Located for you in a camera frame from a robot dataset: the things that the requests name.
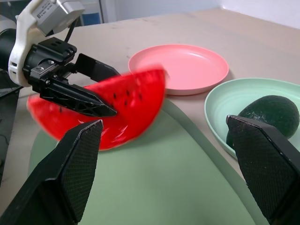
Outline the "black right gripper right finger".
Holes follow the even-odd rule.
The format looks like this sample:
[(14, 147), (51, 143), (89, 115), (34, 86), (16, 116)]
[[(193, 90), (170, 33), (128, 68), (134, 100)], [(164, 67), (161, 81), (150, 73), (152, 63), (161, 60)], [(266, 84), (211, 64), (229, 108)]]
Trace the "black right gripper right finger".
[(300, 152), (274, 127), (229, 115), (246, 184), (270, 225), (300, 225)]

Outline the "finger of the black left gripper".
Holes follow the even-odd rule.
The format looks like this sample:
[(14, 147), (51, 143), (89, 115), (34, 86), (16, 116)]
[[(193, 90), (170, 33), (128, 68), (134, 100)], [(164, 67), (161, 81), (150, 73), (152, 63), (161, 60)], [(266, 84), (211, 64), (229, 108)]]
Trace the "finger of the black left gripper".
[(78, 55), (74, 70), (96, 82), (120, 75), (115, 68), (82, 53)]
[(66, 79), (48, 78), (41, 87), (40, 97), (61, 107), (93, 117), (115, 116), (117, 111), (95, 92)]

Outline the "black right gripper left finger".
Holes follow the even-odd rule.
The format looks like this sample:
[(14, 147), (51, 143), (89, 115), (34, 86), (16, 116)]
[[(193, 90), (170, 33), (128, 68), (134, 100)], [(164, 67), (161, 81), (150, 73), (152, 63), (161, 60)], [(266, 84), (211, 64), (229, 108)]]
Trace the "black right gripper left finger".
[(77, 225), (90, 195), (102, 120), (68, 130), (0, 217), (0, 225)]

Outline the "red watermelon slice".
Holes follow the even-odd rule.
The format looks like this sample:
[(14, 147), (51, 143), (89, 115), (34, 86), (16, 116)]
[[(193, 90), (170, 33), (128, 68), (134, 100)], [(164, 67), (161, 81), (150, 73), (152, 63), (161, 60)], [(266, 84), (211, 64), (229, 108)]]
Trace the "red watermelon slice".
[[(165, 71), (162, 68), (134, 71), (85, 86), (112, 105), (117, 114), (102, 117), (99, 150), (119, 147), (140, 136), (155, 120), (165, 98)], [(94, 120), (67, 108), (31, 95), (27, 109), (34, 121), (59, 141), (71, 128)]]

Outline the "light green plate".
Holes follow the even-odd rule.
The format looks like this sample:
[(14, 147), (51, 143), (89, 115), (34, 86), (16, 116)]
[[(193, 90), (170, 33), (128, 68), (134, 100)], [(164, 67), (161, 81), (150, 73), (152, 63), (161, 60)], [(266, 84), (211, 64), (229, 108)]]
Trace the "light green plate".
[(268, 96), (283, 96), (293, 101), (300, 112), (300, 85), (276, 79), (243, 78), (224, 82), (207, 95), (204, 113), (207, 124), (222, 148), (235, 159), (235, 151), (226, 143), (227, 115), (238, 115), (255, 100)]

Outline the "pink plate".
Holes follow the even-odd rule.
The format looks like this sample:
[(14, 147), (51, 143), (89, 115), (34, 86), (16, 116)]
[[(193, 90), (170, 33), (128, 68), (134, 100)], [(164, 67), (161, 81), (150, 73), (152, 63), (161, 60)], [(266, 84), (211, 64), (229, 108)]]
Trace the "pink plate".
[(135, 53), (128, 62), (130, 71), (162, 66), (168, 73), (167, 94), (195, 95), (220, 84), (229, 65), (218, 53), (195, 45), (157, 45)]

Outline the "dark green avocado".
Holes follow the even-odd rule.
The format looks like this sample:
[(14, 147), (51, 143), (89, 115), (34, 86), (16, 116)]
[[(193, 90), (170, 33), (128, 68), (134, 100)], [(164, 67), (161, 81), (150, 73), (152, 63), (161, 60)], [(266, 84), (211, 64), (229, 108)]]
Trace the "dark green avocado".
[(272, 125), (287, 139), (296, 133), (300, 124), (300, 112), (296, 104), (286, 97), (277, 95), (257, 99), (238, 115)]

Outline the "sage green mat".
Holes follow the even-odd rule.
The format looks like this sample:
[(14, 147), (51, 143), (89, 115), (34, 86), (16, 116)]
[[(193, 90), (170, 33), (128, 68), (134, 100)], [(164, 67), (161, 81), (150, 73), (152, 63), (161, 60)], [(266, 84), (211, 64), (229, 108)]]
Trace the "sage green mat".
[(139, 138), (98, 155), (79, 225), (268, 225), (245, 181), (166, 100)]

